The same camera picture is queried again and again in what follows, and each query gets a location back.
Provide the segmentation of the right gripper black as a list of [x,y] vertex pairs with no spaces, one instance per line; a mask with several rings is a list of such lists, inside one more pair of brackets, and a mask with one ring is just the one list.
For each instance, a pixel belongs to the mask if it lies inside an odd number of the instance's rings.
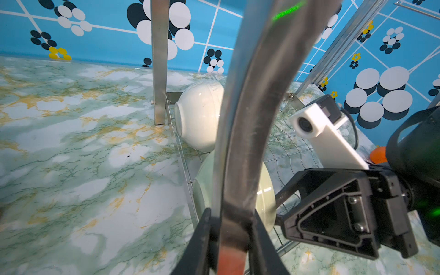
[[388,166],[299,171],[276,194],[276,205],[295,193],[300,202],[275,222],[286,239],[369,260],[379,257],[380,243],[405,259],[419,252],[408,216],[412,191]]

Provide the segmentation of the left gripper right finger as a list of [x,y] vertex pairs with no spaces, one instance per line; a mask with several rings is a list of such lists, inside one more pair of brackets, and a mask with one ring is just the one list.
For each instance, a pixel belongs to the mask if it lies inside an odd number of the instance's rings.
[[277,254],[256,210],[249,229],[249,236],[249,271],[251,275],[289,275],[289,271]]

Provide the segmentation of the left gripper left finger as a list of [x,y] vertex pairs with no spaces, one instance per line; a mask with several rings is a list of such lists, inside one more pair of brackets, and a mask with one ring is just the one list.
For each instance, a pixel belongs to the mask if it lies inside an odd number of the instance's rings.
[[205,208],[187,247],[171,275],[209,275],[217,267],[217,218],[211,208]]

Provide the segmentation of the light green bowl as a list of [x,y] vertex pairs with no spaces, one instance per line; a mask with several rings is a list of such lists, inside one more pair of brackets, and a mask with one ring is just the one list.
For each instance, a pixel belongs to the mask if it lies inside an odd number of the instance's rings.
[[[197,215],[212,206],[214,152],[207,154],[197,176],[192,182],[192,192]],[[276,198],[273,183],[265,164],[262,164],[257,192],[256,210],[267,232],[271,232],[276,220]]]

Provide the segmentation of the cream bowl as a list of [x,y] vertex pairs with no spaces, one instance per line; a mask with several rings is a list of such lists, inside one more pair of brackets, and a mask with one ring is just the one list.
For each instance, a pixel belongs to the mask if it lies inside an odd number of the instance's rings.
[[223,94],[223,85],[218,81],[198,82],[175,103],[177,133],[191,148],[214,150]]

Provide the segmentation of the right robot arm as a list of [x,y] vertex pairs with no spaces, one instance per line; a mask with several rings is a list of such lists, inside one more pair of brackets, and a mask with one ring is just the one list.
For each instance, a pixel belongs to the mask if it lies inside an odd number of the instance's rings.
[[440,109],[416,112],[390,137],[386,163],[368,164],[317,104],[291,118],[322,166],[296,173],[276,195],[286,239],[375,260],[381,246],[407,259],[418,253],[408,213],[416,211],[427,239],[440,242]]

